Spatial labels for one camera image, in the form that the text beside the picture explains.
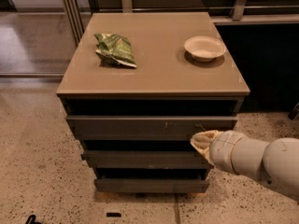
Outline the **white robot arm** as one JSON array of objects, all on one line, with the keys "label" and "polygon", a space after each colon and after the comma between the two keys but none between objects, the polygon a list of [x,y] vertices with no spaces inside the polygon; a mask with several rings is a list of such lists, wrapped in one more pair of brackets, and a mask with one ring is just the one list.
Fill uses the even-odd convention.
[{"label": "white robot arm", "polygon": [[236,131],[196,133],[191,145],[223,172],[251,178],[267,189],[299,202],[299,140],[272,142]]}]

